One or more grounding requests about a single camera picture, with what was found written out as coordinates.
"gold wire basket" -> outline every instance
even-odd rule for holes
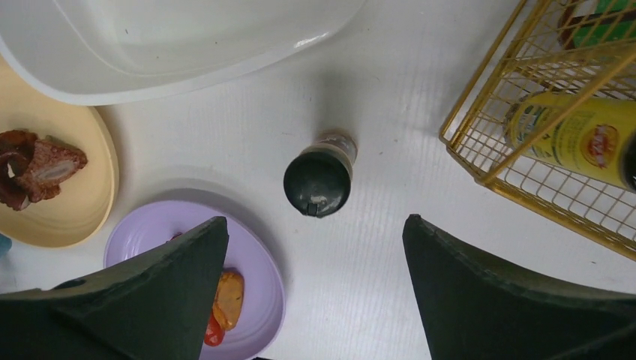
[[[479,184],[632,260],[636,193],[524,154],[590,97],[636,101],[635,2],[521,1],[440,133]],[[570,96],[548,104],[548,120],[513,148],[507,114],[537,92]]]

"white basin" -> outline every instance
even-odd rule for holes
[[[246,74],[333,35],[364,0],[0,0],[0,53],[51,98],[104,105]]]

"tabletop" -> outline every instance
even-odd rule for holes
[[[265,69],[173,97],[102,107],[121,167],[106,226],[64,250],[14,244],[4,290],[49,289],[102,269],[128,212],[175,189],[219,195],[274,255],[287,292],[277,340],[292,359],[429,359],[401,233],[416,213],[546,275],[636,293],[636,262],[475,184],[437,133],[515,6],[507,0],[368,0],[335,36]],[[348,203],[301,216],[283,191],[318,131],[359,144]]]

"beige plate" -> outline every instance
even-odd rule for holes
[[[96,233],[113,207],[119,168],[113,141],[97,110],[60,103],[35,91],[0,57],[0,132],[28,129],[82,149],[88,165],[55,199],[13,211],[0,204],[0,233],[47,248],[75,245]]]

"wire mesh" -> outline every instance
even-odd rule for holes
[[[477,182],[636,260],[636,193],[536,160],[543,154],[535,146],[564,119],[591,116],[582,107],[589,98],[636,101],[636,0],[534,1],[485,76],[527,2],[520,2],[442,126],[442,141]],[[476,88],[482,79],[485,84]],[[541,102],[547,120],[516,143],[511,138],[515,109],[545,92],[558,95]],[[470,95],[475,100],[459,116]]]

